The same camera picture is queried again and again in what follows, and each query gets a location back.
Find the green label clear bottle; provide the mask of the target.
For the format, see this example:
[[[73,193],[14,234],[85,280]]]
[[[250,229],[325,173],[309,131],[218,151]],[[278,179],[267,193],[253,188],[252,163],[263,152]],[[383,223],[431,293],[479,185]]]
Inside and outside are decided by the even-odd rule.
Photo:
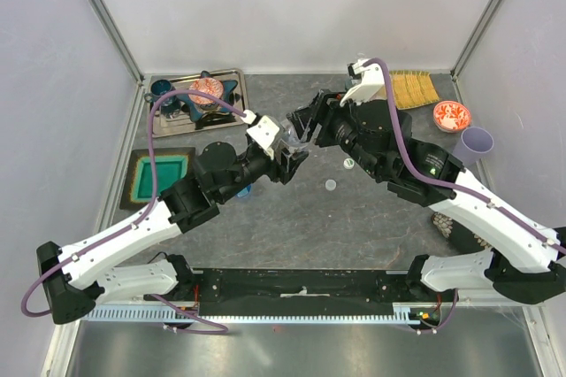
[[[355,85],[361,82],[362,76],[360,74],[354,74],[352,70],[352,66],[358,64],[359,62],[365,62],[368,58],[364,53],[358,53],[356,58],[347,64],[347,79],[344,82],[344,90],[348,91],[353,88]]]

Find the clear bottle white cap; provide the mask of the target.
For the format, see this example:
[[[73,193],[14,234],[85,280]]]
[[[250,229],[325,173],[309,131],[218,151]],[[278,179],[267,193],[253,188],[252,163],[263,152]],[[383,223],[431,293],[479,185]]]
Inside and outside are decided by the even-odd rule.
[[[280,122],[281,137],[279,151],[282,157],[305,159],[309,155],[308,144],[303,142],[288,119]]]

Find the plain white bottle cap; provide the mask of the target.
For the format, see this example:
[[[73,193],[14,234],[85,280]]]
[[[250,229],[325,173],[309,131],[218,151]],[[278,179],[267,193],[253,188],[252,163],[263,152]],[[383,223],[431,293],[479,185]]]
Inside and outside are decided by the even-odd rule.
[[[327,180],[327,181],[325,182],[325,188],[326,188],[327,190],[329,190],[329,191],[335,190],[336,187],[337,187],[337,183],[336,183],[335,180]]]

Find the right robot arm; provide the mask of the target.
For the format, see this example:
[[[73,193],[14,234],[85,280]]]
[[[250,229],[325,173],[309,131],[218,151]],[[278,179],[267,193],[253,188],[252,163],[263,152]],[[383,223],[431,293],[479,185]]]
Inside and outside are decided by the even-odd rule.
[[[565,291],[565,231],[544,228],[487,189],[437,144],[412,136],[412,119],[390,100],[365,103],[319,93],[287,118],[303,142],[338,146],[373,180],[413,204],[428,207],[486,246],[440,258],[416,257],[405,278],[418,301],[452,289],[493,289],[521,304]]]

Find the blue cap water bottle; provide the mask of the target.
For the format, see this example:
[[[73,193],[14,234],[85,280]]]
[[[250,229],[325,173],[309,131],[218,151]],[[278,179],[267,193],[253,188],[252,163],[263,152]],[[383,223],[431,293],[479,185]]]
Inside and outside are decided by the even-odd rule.
[[[237,193],[237,197],[238,198],[243,198],[249,195],[251,191],[251,185],[246,186],[245,188],[243,188],[240,192]]]

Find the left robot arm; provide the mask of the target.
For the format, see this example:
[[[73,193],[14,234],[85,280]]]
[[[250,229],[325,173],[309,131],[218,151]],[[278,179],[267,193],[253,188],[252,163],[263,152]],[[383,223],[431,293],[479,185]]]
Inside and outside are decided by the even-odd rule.
[[[38,247],[38,284],[53,322],[71,323],[99,304],[128,297],[191,296],[194,279],[181,255],[170,255],[154,266],[123,267],[121,262],[215,218],[221,204],[262,176],[288,183],[308,156],[299,142],[279,139],[264,148],[252,137],[247,141],[242,153],[227,142],[209,144],[192,159],[183,178],[103,232],[66,246],[46,242]]]

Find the white green bottle cap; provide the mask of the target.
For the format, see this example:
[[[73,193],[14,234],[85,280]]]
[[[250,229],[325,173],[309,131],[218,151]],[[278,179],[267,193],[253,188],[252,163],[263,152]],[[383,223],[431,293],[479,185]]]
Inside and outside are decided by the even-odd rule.
[[[355,166],[355,164],[356,164],[356,162],[355,162],[352,158],[346,158],[346,159],[343,161],[343,166],[344,166],[344,168],[345,168],[345,169],[348,169],[348,170],[353,169],[354,166]]]

